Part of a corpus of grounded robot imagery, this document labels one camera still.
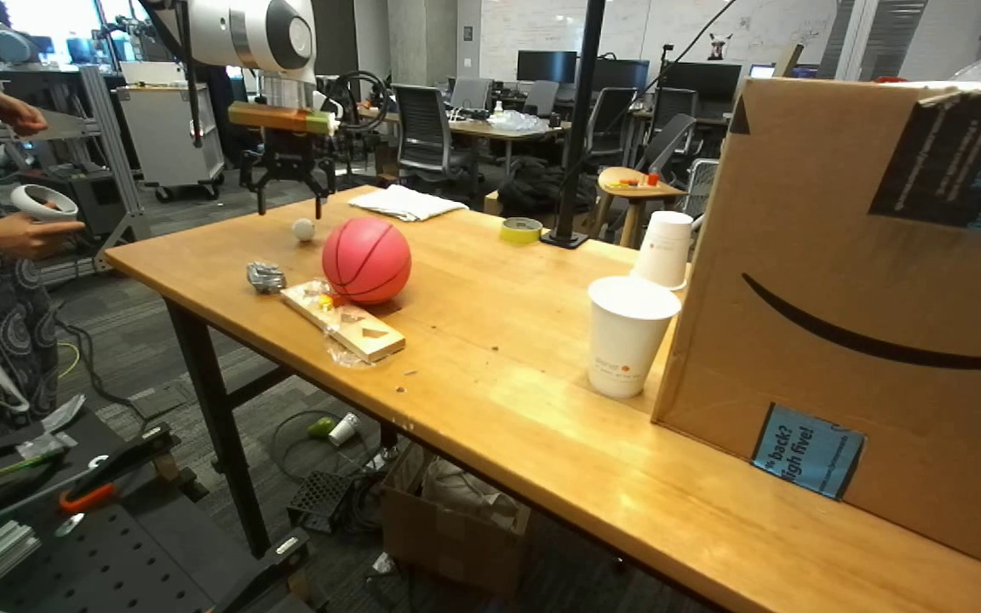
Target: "basketball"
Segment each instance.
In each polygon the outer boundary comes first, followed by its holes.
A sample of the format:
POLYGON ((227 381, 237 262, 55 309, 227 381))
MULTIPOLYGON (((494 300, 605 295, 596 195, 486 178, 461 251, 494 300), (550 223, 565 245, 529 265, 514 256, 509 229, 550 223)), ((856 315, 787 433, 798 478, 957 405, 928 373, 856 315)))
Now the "basketball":
POLYGON ((322 275, 345 304, 387 304, 413 274, 408 240, 383 217, 352 217, 326 234, 322 275))

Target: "floor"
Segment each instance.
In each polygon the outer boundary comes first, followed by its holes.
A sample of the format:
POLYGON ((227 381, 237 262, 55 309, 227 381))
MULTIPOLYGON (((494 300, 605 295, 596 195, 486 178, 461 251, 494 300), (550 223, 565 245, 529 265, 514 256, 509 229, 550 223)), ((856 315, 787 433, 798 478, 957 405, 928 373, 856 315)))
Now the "floor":
MULTIPOLYGON (((302 197, 305 187, 291 180, 276 180, 266 190, 268 207, 285 207, 302 197)), ((255 214, 255 197, 237 190, 231 178, 217 203, 190 190, 171 203, 148 195, 144 214, 154 234, 171 234, 231 214, 255 214)), ((162 304, 148 288, 117 274, 59 284, 51 298, 66 321, 62 394, 86 393, 90 408, 122 438, 132 438, 139 421, 171 422, 179 439, 177 460, 190 468, 209 490, 200 508, 241 543, 162 304)), ((225 338, 217 338, 217 354, 231 385, 266 369, 266 357, 225 338)), ((310 381, 283 381, 237 408, 251 482, 273 536, 305 517, 305 484, 315 474, 355 474, 374 453, 377 426, 372 416, 362 416, 358 439, 345 451, 319 448, 305 438, 305 422, 345 411, 355 408, 310 381)), ((319 610, 712 610, 550 514, 535 514, 529 524, 525 571, 509 601, 462 590, 413 566, 377 575, 372 564, 383 557, 383 495, 385 487, 369 487, 329 531, 310 531, 305 566, 319 610)))

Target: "amazon box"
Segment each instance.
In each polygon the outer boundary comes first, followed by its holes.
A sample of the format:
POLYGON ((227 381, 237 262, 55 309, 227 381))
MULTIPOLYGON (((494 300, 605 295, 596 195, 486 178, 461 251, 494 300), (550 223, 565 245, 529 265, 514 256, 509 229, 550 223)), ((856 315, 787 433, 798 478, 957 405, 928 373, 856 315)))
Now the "amazon box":
POLYGON ((655 422, 981 559, 981 94, 749 82, 655 422))

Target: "blue label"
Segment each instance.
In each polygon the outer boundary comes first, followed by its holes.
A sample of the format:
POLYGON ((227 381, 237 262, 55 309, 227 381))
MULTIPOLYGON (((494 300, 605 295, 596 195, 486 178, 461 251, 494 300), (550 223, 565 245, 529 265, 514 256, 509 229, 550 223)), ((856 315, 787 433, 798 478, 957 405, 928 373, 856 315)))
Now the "blue label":
POLYGON ((754 468, 837 499, 856 474, 861 438, 836 422, 771 405, 754 468))

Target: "paper cup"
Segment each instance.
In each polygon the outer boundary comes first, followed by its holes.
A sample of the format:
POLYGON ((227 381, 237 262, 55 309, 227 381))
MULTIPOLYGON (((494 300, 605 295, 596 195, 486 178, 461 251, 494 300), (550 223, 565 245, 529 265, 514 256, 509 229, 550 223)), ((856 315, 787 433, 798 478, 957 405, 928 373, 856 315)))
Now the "paper cup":
POLYGON ((659 288, 680 288, 688 274, 690 233, 690 214, 655 211, 630 275, 659 288))
POLYGON ((609 398, 630 398, 643 389, 665 327, 680 315, 680 300, 637 275, 605 275, 588 288, 588 304, 588 385, 609 398))

